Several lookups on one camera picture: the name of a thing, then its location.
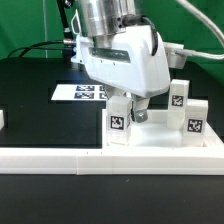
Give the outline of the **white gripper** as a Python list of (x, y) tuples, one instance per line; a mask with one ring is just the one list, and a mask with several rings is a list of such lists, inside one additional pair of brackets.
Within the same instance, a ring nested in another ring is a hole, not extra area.
[(91, 79), (134, 94), (133, 119), (135, 122), (145, 122), (148, 119), (148, 98), (167, 92), (170, 85), (161, 37), (158, 37), (155, 55), (152, 55), (149, 25), (130, 26), (124, 33), (114, 35), (111, 49), (94, 48), (93, 41), (81, 35), (77, 36), (76, 41), (75, 61), (85, 66)]

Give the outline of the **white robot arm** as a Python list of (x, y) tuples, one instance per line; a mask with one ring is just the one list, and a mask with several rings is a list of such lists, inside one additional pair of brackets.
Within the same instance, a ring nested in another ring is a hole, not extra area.
[(74, 63), (85, 66), (108, 96), (132, 94), (136, 122), (147, 120), (149, 99), (170, 86), (171, 68), (182, 68), (188, 57), (224, 60), (224, 54), (187, 50), (164, 42), (153, 22), (137, 12), (135, 0), (76, 0), (72, 18), (76, 35)]

